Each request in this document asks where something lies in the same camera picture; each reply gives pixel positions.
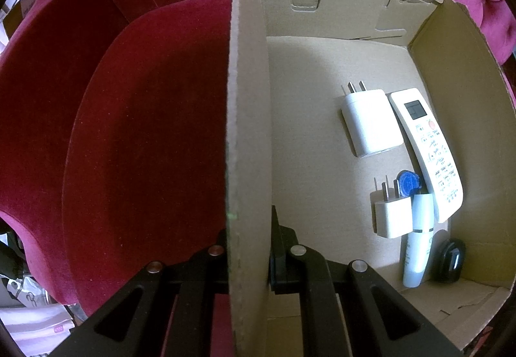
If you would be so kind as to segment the light blue cosmetic bottle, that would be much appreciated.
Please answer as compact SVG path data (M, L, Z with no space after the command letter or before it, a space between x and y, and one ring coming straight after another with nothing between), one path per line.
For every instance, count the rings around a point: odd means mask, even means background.
M430 258L435 212L432 194L415 194L412 200L413 230L408 234L402 283L418 287Z

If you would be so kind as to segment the black round lens cap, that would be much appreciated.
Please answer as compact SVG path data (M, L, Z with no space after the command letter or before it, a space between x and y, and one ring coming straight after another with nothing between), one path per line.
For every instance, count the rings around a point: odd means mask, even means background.
M461 277L466 255L464 241L451 238L437 249L432 267L432 279L438 283L456 283Z

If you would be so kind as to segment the small white charger plug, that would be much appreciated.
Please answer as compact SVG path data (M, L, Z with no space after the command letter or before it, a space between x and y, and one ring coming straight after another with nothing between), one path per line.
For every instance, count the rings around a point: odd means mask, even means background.
M382 200L374 204L376 234L384 238L398 238L413 230L412 202L403 196L398 179L390 188L388 180L381 183Z

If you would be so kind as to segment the blue key fob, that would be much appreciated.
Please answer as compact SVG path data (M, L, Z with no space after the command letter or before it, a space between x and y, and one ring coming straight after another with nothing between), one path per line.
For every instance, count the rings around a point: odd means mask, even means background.
M422 189L420 176L409 170L401 170L396 178L401 197L412 197Z

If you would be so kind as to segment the white remote control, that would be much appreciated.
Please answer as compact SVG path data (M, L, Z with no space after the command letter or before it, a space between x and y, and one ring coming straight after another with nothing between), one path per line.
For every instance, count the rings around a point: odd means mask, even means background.
M434 113L416 88L388 95L407 134L427 191L434 197L438 223L445 223L463 204L463 185L451 149Z

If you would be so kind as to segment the large white charger plug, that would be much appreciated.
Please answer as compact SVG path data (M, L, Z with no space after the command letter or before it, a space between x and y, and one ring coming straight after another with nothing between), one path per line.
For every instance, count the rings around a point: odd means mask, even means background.
M403 144L403 136L387 94L381 89L366 89L363 81L356 89L347 84L341 113L358 158L380 154Z

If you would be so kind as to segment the cardboard box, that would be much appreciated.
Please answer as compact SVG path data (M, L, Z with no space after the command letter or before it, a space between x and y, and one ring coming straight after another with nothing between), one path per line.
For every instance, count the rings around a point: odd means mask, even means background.
M238 356L299 356L273 221L364 261L464 349L515 289L515 101L454 0L232 0L226 122Z

